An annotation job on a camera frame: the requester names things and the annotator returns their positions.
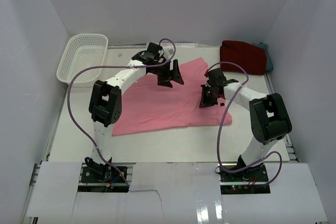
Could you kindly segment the pink t shirt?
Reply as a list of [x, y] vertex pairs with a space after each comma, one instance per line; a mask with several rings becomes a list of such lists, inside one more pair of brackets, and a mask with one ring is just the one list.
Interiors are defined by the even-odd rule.
[[[157, 84], [156, 76], [140, 78], [122, 95], [122, 113], [114, 124], [112, 135], [121, 136], [158, 130], [194, 126], [218, 126], [225, 107], [215, 105], [199, 108], [204, 73], [208, 65], [197, 58], [180, 65], [184, 85], [175, 83], [173, 88]], [[230, 125], [232, 116], [227, 114], [224, 123]]]

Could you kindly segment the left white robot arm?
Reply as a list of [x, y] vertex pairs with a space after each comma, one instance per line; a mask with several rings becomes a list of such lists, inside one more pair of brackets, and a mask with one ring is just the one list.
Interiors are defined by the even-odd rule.
[[122, 95], [140, 78], [151, 73], [157, 76], [159, 86], [172, 88], [172, 81], [183, 85], [178, 60], [174, 58], [176, 47], [164, 49], [160, 44], [149, 43], [145, 51], [138, 52], [129, 61], [127, 67], [106, 81], [94, 83], [89, 103], [89, 112], [93, 120], [94, 149], [90, 157], [85, 158], [86, 166], [93, 176], [101, 182], [110, 178], [111, 168], [105, 161], [111, 162], [104, 149], [109, 146], [109, 136], [114, 124], [122, 113]]

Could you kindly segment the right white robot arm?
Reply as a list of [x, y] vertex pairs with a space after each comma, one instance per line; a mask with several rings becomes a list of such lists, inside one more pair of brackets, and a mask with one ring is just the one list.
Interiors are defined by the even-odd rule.
[[[259, 167], [273, 152], [272, 147], [292, 131], [283, 98], [278, 93], [264, 94], [245, 86], [235, 79], [227, 79], [221, 68], [207, 70], [207, 81], [202, 87], [200, 108], [207, 108], [218, 104], [218, 99], [228, 101], [225, 105], [216, 141], [216, 155], [218, 159], [218, 171], [222, 174], [237, 173], [238, 177], [247, 182], [256, 175], [256, 167]], [[236, 102], [249, 111], [250, 126], [253, 137], [245, 149], [239, 155], [237, 165], [233, 168], [223, 166], [220, 155], [220, 139], [225, 117], [233, 102]]]

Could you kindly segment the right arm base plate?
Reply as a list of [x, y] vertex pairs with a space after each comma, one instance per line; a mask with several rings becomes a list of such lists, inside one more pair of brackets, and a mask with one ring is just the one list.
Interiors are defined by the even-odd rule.
[[269, 194], [269, 178], [264, 164], [249, 168], [241, 173], [225, 173], [218, 166], [215, 173], [220, 178], [220, 192], [222, 195], [252, 195]]

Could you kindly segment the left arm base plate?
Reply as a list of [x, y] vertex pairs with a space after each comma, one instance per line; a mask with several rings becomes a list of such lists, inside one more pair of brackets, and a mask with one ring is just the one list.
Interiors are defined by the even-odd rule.
[[98, 179], [97, 173], [84, 166], [81, 171], [78, 192], [81, 193], [127, 193], [128, 186], [114, 169], [107, 169], [106, 174]]

